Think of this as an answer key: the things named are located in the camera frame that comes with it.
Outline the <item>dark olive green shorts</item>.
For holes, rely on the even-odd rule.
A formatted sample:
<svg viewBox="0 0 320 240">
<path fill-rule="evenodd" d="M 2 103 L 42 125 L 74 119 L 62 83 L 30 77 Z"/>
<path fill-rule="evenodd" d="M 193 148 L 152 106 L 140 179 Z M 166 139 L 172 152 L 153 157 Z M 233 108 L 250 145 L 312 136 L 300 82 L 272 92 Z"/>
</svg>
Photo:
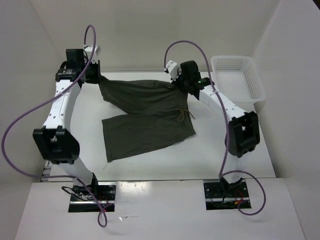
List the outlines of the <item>dark olive green shorts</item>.
<svg viewBox="0 0 320 240">
<path fill-rule="evenodd" d="M 104 101 L 124 112 L 102 120 L 107 162 L 164 149 L 196 134 L 188 94 L 160 80 L 102 77 Z"/>
</svg>

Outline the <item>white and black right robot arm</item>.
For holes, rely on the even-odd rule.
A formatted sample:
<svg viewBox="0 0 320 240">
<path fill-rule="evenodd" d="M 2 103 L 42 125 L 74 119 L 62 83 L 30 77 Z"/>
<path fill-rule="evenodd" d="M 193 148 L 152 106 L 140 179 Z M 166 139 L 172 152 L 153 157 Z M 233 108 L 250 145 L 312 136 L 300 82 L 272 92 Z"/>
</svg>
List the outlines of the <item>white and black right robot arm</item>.
<svg viewBox="0 0 320 240">
<path fill-rule="evenodd" d="M 210 75 L 202 77 L 193 60 L 181 64 L 170 60 L 164 70 L 175 86 L 206 104 L 224 121 L 226 153 L 219 171 L 219 191 L 225 197 L 232 196 L 241 185 L 249 154 L 260 143 L 257 114 L 233 103 L 215 86 Z"/>
</svg>

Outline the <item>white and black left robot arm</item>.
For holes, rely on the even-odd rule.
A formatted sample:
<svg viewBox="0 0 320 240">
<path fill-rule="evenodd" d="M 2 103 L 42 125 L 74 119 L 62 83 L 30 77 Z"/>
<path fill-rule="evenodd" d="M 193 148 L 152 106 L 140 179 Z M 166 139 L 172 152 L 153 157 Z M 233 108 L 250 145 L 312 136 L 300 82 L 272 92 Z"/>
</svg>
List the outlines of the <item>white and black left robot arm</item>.
<svg viewBox="0 0 320 240">
<path fill-rule="evenodd" d="M 66 50 L 66 61 L 55 75 L 56 99 L 42 127 L 32 133 L 42 157 L 72 177 L 76 189 L 89 200 L 96 199 L 101 189 L 95 174 L 80 158 L 80 144 L 71 134 L 71 119 L 82 85 L 101 81 L 99 51 L 99 46 Z"/>
</svg>

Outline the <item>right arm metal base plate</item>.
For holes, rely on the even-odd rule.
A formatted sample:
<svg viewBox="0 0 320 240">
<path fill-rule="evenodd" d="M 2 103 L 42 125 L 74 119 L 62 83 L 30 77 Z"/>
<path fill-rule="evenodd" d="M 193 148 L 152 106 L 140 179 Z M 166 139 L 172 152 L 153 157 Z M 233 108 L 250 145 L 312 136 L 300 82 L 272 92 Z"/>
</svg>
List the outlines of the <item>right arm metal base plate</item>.
<svg viewBox="0 0 320 240">
<path fill-rule="evenodd" d="M 239 186 L 223 190 L 218 179 L 203 182 L 205 207 L 207 211 L 251 209 L 247 184 L 243 180 Z"/>
</svg>

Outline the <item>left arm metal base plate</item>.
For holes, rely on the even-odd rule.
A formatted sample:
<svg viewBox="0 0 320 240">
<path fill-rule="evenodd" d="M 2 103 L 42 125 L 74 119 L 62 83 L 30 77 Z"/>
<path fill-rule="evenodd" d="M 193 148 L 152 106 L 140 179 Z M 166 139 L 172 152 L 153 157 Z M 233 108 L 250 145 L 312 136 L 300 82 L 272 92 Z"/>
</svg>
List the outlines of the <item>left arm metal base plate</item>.
<svg viewBox="0 0 320 240">
<path fill-rule="evenodd" d="M 100 182 L 97 193 L 94 193 L 94 196 L 105 212 L 115 211 L 116 185 L 116 182 Z M 91 213 L 100 211 L 93 197 L 83 186 L 63 186 L 61 189 L 70 195 L 69 213 Z"/>
</svg>

